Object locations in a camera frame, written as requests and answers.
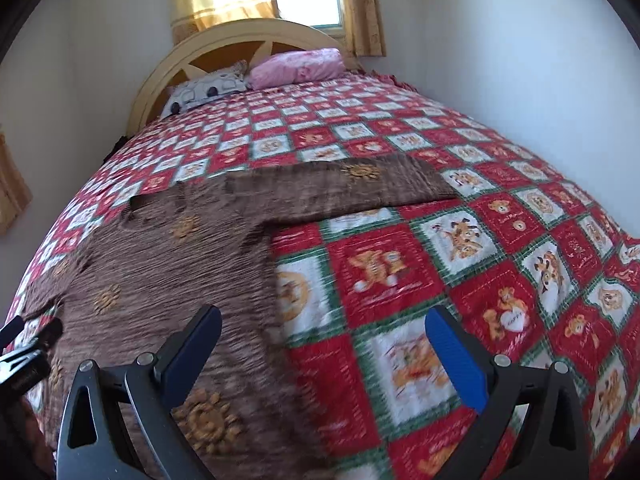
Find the brown knitted sweater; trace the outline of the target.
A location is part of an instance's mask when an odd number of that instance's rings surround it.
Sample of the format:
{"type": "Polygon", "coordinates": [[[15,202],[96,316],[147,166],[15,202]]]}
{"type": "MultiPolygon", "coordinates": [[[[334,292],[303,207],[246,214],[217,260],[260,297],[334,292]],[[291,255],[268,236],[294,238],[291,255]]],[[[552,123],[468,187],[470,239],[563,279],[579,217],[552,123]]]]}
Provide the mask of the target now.
{"type": "Polygon", "coordinates": [[[280,336],[271,230],[384,206],[448,200],[454,190],[406,155],[230,171],[134,196],[30,284],[33,320],[63,323],[37,404],[47,444],[81,362],[133,361],[211,304],[216,350],[177,422],[219,479],[329,479],[280,336]]]}

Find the side window yellow curtain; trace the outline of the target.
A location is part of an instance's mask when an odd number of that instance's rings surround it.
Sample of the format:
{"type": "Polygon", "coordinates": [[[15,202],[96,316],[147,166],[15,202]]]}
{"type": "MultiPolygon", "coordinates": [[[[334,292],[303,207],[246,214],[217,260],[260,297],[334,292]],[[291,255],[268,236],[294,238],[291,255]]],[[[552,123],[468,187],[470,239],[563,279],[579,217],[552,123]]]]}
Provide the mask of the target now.
{"type": "Polygon", "coordinates": [[[0,234],[4,235],[32,201],[32,192],[15,166],[4,134],[0,136],[0,234]]]}

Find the red patchwork bedspread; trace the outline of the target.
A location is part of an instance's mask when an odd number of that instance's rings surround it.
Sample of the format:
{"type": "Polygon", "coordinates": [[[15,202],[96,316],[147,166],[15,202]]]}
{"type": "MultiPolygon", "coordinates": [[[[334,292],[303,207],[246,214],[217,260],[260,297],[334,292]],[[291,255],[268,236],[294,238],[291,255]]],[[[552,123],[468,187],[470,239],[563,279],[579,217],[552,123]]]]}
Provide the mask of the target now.
{"type": "Polygon", "coordinates": [[[24,275],[67,255],[128,198],[229,171],[405,153],[454,189],[441,204],[296,226],[273,242],[278,304],[342,479],[429,479],[462,434],[420,308],[445,300],[492,352],[570,369],[590,472],[624,474],[639,432],[639,242],[543,160],[379,76],[228,96],[164,115],[55,221],[24,275]]]}

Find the white patterned pillow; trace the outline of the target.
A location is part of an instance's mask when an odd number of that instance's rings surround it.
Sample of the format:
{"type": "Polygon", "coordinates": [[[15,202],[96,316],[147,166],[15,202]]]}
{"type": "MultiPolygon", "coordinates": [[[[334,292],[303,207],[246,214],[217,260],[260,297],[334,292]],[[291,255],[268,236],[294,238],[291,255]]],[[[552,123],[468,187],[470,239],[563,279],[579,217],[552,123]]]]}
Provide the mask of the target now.
{"type": "Polygon", "coordinates": [[[178,84],[170,90],[160,119],[180,115],[224,96],[246,91],[246,70],[247,62],[241,60],[231,66],[178,84]]]}

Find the cream arched headboard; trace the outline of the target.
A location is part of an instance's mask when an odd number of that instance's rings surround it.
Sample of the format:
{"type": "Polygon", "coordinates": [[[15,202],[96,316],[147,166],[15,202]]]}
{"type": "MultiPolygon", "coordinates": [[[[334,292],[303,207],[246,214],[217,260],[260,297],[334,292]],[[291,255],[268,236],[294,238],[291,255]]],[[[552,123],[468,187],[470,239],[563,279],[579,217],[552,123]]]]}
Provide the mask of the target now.
{"type": "Polygon", "coordinates": [[[180,42],[142,84],[127,122],[132,138],[160,116],[169,89],[214,70],[244,61],[254,67],[271,55],[288,51],[337,48],[348,70],[360,70],[356,56],[319,29],[279,20],[250,18],[213,26],[180,42]]]}

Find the pink pillow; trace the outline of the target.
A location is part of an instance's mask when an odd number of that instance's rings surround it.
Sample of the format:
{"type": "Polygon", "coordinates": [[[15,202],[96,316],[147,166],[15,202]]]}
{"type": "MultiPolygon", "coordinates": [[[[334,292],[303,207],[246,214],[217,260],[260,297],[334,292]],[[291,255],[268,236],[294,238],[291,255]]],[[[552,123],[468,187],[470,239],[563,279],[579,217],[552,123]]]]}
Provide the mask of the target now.
{"type": "Polygon", "coordinates": [[[248,82],[250,88],[264,90],[330,80],[345,72],[346,66],[337,48],[288,51],[271,55],[254,66],[248,73],[248,82]]]}

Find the yellow curtain right of window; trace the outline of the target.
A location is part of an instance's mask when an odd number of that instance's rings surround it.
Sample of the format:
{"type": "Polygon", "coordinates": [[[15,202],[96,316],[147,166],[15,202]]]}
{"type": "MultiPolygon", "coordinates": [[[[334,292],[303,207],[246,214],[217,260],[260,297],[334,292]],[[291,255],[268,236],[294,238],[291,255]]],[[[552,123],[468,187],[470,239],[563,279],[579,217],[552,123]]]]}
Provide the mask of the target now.
{"type": "Polygon", "coordinates": [[[384,58],[386,45],[378,0],[342,0],[347,49],[355,56],[384,58]]]}

